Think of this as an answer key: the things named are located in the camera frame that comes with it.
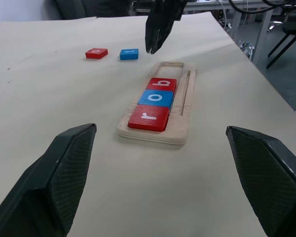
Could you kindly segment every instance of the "floor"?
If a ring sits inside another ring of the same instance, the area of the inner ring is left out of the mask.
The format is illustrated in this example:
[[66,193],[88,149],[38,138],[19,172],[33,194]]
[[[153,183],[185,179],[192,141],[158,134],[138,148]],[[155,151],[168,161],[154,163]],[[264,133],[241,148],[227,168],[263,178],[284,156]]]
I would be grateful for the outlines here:
[[[249,23],[237,30],[235,41],[244,40],[255,45],[259,32],[259,23]],[[280,92],[287,103],[296,110],[296,42],[269,68],[266,65],[294,36],[290,36],[273,55],[268,58],[268,53],[284,37],[281,26],[275,27],[267,35],[263,54],[257,68],[264,74],[270,83]]]

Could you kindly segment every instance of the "wooden board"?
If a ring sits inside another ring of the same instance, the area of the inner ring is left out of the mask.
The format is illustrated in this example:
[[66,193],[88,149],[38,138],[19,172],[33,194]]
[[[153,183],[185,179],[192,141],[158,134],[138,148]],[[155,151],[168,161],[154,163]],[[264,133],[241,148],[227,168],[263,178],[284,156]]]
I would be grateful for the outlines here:
[[[143,86],[139,93],[134,97],[132,103],[120,119],[117,126],[118,134],[132,139],[175,145],[184,144],[187,139],[192,113],[191,106],[193,101],[195,74],[196,65],[193,63],[163,62],[155,64],[143,81]],[[154,132],[129,128],[127,125],[128,120],[136,108],[138,100],[149,83],[149,80],[153,77],[176,79],[178,81],[166,129],[163,132]]]

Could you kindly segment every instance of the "wall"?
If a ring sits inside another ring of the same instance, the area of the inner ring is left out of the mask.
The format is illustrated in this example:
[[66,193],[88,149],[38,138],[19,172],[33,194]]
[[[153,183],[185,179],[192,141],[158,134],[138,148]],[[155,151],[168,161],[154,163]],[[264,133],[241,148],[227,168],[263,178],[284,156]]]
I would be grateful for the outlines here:
[[53,0],[0,0],[0,21],[59,19]]

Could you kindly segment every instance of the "white letter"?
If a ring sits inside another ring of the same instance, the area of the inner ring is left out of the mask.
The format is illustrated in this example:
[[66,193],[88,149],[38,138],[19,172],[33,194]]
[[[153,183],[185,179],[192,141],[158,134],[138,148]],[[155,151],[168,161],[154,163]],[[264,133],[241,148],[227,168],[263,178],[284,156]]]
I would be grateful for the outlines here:
[[148,99],[151,101],[159,101],[159,100],[162,100],[162,96],[157,95],[157,94],[153,94],[153,95],[148,96]]
[[158,83],[153,83],[152,85],[169,86],[170,82],[168,80],[160,80],[160,81],[158,81]]
[[142,119],[152,119],[152,120],[156,120],[157,118],[156,118],[156,117],[150,117],[150,116],[147,116],[147,113],[143,113]]

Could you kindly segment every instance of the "blue block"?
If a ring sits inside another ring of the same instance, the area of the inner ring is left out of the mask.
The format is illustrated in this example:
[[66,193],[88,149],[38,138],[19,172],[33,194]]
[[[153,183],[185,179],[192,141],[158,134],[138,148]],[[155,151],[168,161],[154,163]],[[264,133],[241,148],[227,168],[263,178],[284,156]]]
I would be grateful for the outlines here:
[[153,105],[168,107],[171,109],[173,100],[173,92],[165,90],[145,90],[140,100],[139,105]]
[[122,49],[119,57],[120,60],[135,60],[138,59],[139,50],[137,48]]

